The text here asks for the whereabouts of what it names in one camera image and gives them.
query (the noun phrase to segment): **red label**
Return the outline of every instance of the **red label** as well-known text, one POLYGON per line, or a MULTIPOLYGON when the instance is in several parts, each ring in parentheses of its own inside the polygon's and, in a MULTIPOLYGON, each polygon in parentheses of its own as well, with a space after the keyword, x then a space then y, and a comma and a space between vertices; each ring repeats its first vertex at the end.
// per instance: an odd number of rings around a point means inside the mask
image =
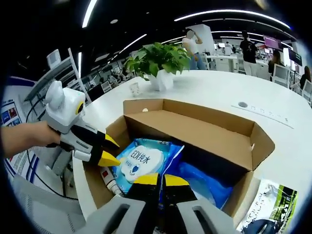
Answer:
POLYGON ((107 175, 108 175, 108 172, 107 172, 107 171, 104 171, 104 172, 102 173, 103 178, 105 178, 107 175))

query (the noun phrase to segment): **wet wipes package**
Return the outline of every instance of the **wet wipes package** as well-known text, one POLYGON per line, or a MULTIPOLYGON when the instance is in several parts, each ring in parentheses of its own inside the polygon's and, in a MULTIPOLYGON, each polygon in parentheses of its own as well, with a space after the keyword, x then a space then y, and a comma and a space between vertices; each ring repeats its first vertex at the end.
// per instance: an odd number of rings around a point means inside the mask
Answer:
POLYGON ((167 141, 135 139, 117 159, 121 164, 112 167, 119 188, 126 194, 134 181, 150 173, 165 173, 178 164, 184 146, 167 141))

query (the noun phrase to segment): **white flower pot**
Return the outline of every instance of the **white flower pot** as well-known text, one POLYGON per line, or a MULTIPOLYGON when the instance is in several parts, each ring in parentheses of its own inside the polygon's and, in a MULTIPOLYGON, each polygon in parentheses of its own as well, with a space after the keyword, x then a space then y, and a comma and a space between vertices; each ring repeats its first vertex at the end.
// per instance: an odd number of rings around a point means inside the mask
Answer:
POLYGON ((152 88, 156 91, 166 91, 172 89, 174 86, 173 77, 174 74, 167 73, 165 70, 158 71, 157 77, 148 75, 148 79, 152 84, 152 88))

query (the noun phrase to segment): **man in black shirt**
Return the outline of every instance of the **man in black shirt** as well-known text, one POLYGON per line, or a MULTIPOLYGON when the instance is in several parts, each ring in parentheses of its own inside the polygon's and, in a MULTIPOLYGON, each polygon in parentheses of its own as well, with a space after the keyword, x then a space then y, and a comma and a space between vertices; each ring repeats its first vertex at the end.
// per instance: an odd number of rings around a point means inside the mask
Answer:
POLYGON ((245 72, 249 76, 256 77, 257 64, 255 62, 255 52, 257 51, 256 46, 248 39, 246 31, 242 32, 244 40, 240 43, 240 48, 244 55, 244 68, 245 72))

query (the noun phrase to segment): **green leaves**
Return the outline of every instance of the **green leaves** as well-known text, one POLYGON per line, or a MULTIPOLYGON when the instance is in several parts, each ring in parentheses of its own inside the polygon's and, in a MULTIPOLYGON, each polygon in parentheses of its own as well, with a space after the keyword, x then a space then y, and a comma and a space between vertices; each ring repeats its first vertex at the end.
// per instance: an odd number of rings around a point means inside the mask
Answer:
POLYGON ((130 72, 135 71, 138 76, 147 80, 144 75, 157 77, 158 71, 164 69, 168 73, 176 74, 189 69, 190 58, 180 46, 161 44, 144 45, 134 58, 129 58, 125 66, 130 72))

